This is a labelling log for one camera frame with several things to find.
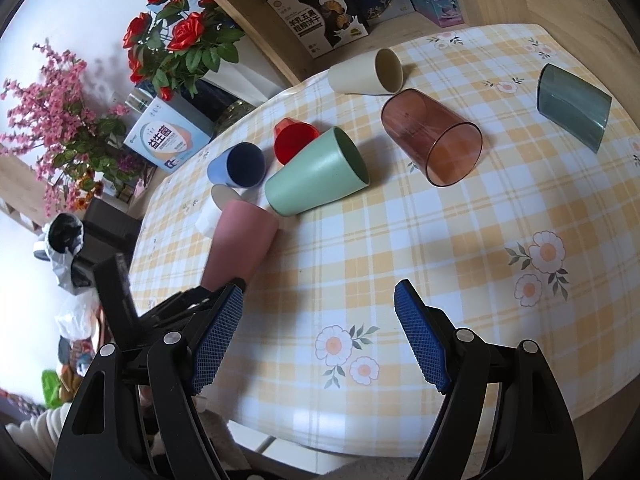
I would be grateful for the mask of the pink plastic cup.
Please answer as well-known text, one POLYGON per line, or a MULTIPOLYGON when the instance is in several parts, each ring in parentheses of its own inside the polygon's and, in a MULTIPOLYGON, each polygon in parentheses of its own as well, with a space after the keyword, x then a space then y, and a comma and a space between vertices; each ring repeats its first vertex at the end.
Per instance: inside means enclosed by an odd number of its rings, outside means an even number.
POLYGON ((242 281, 246 287, 278 229, 279 221, 271 212, 244 200, 229 202, 214 231, 200 285, 210 292, 232 281, 242 281))

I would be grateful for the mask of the white plastic cup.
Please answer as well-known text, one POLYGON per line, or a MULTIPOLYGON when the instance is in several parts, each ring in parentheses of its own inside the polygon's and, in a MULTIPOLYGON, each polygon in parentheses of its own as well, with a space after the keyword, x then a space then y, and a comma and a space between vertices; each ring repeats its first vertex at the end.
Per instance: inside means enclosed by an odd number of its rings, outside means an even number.
POLYGON ((195 229, 203 236, 212 238, 224 207, 234 200, 242 200, 234 188, 227 185, 214 184, 201 206, 195 229))

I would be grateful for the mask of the blue plastic cup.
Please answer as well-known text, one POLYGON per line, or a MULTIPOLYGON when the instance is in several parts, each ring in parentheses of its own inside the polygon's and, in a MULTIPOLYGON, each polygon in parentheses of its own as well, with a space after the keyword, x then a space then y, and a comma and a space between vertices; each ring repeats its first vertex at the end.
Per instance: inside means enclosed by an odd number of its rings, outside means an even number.
POLYGON ((254 188, 262 182, 267 170, 265 155, 257 145, 241 142, 214 158, 207 167, 211 184, 230 188, 254 188))

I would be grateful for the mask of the red plastic cup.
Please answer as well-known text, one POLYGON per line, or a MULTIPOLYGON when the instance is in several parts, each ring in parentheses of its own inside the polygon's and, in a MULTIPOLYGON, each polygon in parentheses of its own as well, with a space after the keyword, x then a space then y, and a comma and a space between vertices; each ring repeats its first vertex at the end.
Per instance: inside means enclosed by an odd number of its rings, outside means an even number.
POLYGON ((315 126, 285 117, 274 127, 274 156, 281 165, 286 165, 318 136, 320 132, 315 126))

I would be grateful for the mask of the mint green plastic cup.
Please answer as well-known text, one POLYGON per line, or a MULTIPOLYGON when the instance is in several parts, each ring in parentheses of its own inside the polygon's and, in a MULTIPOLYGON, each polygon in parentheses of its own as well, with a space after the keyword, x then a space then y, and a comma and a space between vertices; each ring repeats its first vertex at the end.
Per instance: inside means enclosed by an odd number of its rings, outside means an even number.
POLYGON ((265 183, 269 206, 282 217, 333 203, 371 183, 354 141, 341 128, 321 133, 265 183))

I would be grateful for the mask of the brown transparent cup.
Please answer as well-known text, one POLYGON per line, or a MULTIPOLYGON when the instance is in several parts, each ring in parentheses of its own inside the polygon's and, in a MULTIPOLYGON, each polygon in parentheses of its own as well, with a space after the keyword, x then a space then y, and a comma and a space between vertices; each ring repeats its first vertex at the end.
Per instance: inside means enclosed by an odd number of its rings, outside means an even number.
POLYGON ((460 182, 480 160, 480 128, 419 90, 392 96, 383 105, 381 122, 431 185, 444 188, 460 182))

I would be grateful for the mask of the grey transparent cup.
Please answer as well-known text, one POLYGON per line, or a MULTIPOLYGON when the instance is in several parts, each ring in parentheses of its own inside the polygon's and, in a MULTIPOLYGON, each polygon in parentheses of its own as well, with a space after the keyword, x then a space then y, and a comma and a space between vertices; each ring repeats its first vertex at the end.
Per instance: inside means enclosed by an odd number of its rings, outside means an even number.
POLYGON ((559 66, 546 64, 538 78, 536 105, 542 116, 597 154, 612 96, 559 66))

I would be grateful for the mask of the black chair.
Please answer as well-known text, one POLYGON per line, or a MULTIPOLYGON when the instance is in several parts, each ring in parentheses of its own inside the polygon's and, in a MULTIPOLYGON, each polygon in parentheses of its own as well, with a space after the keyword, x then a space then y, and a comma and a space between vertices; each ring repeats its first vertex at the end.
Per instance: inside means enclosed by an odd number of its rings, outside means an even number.
POLYGON ((84 218, 84 246, 73 258, 72 283, 76 287, 94 285, 96 264, 122 254, 130 266, 141 230, 141 221, 113 207, 105 200, 91 201, 84 218))

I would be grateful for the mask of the black white plastic bag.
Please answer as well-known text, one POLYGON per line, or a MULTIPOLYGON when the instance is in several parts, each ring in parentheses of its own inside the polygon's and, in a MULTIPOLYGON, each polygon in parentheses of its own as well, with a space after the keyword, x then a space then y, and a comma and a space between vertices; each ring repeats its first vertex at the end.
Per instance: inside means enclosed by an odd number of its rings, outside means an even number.
POLYGON ((47 223, 38 237, 34 256, 51 265, 56 284, 73 296, 93 286, 92 278, 73 268, 75 258, 84 248, 84 225, 74 214, 61 212, 47 223))

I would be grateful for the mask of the light blue probiotic box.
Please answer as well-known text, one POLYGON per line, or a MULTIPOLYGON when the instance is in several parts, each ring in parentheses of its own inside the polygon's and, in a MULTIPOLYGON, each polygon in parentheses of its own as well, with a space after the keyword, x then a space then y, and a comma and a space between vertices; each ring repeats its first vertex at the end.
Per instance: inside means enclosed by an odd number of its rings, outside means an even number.
POLYGON ((182 96, 152 99, 124 144, 170 174, 213 139, 214 123, 182 96))

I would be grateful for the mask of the pink blossom artificial plant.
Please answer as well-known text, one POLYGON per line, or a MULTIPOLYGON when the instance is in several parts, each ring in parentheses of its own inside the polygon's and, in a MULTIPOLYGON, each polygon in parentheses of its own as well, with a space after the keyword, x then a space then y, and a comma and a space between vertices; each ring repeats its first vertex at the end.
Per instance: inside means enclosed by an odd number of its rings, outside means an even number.
POLYGON ((1 87, 3 99, 16 101, 6 112, 9 130, 1 135, 1 154, 38 153, 34 171, 44 184, 46 216, 85 210, 107 183, 121 190, 141 178, 144 163, 124 145, 126 107, 96 112, 84 95, 87 63, 47 41, 32 48, 44 56, 39 80, 6 79, 1 87))

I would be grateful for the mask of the white faceted flower pot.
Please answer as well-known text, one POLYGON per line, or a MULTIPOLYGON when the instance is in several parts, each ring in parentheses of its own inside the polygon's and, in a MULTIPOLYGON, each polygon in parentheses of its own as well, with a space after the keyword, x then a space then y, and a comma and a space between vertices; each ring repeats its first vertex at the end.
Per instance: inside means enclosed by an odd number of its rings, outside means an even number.
POLYGON ((206 73, 205 81, 253 106, 261 106, 291 85, 250 38, 243 37, 235 47, 239 62, 222 61, 219 70, 206 73))

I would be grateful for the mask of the red rose bouquet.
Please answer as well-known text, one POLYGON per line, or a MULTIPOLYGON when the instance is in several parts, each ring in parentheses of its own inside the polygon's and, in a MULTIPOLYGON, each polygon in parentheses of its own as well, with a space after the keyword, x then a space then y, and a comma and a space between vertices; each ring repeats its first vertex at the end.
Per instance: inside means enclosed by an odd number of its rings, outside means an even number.
POLYGON ((236 44, 245 32, 215 0, 146 0, 149 11, 129 23, 122 37, 130 80, 155 94, 196 96, 198 82, 240 60, 236 44))

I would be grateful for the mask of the dark biscuit box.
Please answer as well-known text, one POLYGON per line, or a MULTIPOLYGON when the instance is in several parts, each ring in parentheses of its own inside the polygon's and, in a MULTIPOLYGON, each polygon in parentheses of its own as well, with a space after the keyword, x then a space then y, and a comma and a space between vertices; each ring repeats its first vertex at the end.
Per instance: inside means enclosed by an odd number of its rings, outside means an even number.
POLYGON ((355 0, 268 0, 312 58, 367 37, 355 0))

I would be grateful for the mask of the wooden shelf unit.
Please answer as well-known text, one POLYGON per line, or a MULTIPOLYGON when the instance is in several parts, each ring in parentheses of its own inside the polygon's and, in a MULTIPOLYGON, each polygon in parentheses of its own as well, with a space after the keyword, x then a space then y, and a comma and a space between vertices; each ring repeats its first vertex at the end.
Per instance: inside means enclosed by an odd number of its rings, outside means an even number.
MULTIPOLYGON (((639 116, 639 0, 355 0, 369 32, 328 52, 306 46, 277 10, 284 0, 215 0, 290 84, 382 47, 458 27, 542 26, 639 116)), ((320 0, 294 0, 315 6, 320 0)))

